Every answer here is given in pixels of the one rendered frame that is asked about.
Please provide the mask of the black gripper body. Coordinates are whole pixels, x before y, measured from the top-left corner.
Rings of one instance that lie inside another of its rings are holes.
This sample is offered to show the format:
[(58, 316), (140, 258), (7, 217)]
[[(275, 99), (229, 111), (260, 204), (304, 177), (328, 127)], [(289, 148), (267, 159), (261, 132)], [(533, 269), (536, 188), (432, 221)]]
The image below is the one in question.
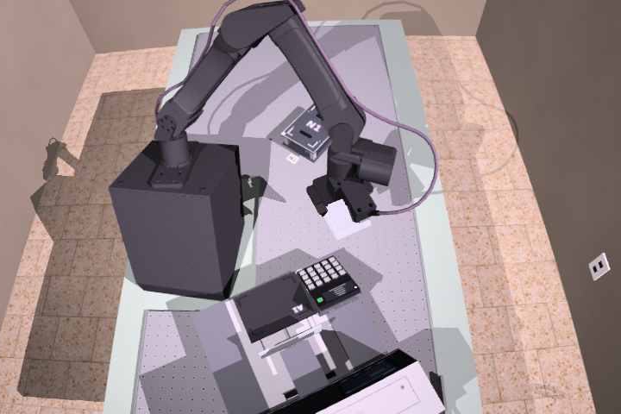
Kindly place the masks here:
[[(323, 175), (322, 177), (319, 177), (317, 179), (313, 179), (312, 181), (313, 185), (308, 186), (306, 190), (314, 205), (323, 203), (323, 205), (327, 207), (328, 204), (334, 203), (333, 199), (331, 198), (330, 194), (327, 191), (327, 175), (329, 175), (332, 179), (335, 179), (338, 181), (346, 181), (346, 180), (353, 178), (355, 175), (355, 172), (351, 177), (347, 179), (337, 179), (331, 176), (327, 169), (326, 175)], [(371, 185), (370, 182), (364, 180), (363, 185), (366, 187), (368, 192), (373, 191), (373, 186)]]

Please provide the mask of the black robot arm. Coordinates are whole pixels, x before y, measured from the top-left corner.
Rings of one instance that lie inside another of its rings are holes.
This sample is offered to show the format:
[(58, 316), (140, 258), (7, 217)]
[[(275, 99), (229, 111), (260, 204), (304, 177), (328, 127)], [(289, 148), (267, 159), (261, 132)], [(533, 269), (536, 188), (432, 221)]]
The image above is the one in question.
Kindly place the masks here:
[(160, 143), (162, 158), (151, 187), (184, 186), (200, 147), (199, 141), (187, 140), (185, 130), (202, 115), (206, 102), (236, 64), (268, 35), (308, 91), (332, 140), (327, 152), (329, 174), (347, 179), (355, 172), (346, 181), (327, 175), (328, 193), (334, 202), (344, 200), (353, 222), (369, 220), (377, 205), (362, 183), (388, 186), (397, 149), (360, 137), (367, 121), (364, 110), (345, 92), (296, 10), (287, 0), (252, 4), (228, 13), (217, 32), (207, 54), (157, 115), (154, 139)]

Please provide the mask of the white microplate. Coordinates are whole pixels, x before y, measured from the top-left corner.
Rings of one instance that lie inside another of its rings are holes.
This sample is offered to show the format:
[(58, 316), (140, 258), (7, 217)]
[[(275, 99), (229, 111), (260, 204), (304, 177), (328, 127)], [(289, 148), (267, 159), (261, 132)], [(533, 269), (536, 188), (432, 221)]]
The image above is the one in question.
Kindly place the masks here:
[(328, 209), (328, 212), (323, 218), (329, 225), (329, 228), (337, 241), (343, 237), (371, 226), (371, 222), (369, 220), (363, 223), (353, 222), (349, 214), (348, 207), (342, 199), (328, 204), (326, 208)]

